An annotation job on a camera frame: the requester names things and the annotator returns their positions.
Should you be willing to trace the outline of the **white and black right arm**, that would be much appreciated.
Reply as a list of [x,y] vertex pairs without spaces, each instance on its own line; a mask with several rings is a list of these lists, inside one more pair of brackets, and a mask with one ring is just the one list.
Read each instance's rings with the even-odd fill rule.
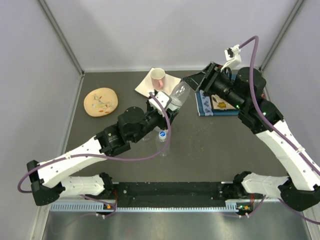
[[202,71],[182,79],[195,92],[209,97],[217,95],[236,108],[241,122],[268,146],[287,172],[286,176],[275,177],[244,171],[234,177],[230,187],[221,189],[222,197],[245,198],[249,194],[260,194],[280,199],[298,212],[317,205],[320,202],[319,166],[298,145],[277,107],[262,97],[266,80],[254,69],[257,104],[271,125],[262,120],[253,104],[249,76],[249,67],[243,67],[235,79],[231,79],[221,65],[211,62]]

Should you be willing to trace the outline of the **clear bottle with red label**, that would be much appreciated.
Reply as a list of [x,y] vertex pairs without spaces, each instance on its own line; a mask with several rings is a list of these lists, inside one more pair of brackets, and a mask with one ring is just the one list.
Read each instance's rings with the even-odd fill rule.
[[177,84],[169,95],[171,102],[168,104],[167,109],[178,111],[186,102],[190,91],[191,88],[184,81]]

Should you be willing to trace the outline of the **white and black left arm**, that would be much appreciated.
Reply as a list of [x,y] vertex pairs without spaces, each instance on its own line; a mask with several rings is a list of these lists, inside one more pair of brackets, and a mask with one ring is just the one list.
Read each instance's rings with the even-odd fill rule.
[[170,129],[183,104],[175,99],[167,103],[150,98],[146,105],[147,111],[136,106],[127,108],[118,116],[117,123],[57,158],[28,162],[26,166],[30,172],[31,193],[35,204],[45,206],[60,198],[77,195],[95,199],[109,198],[114,187],[107,173],[91,177],[76,177],[73,174],[104,160],[119,161],[119,155],[129,151],[131,143],[137,143],[153,129]]

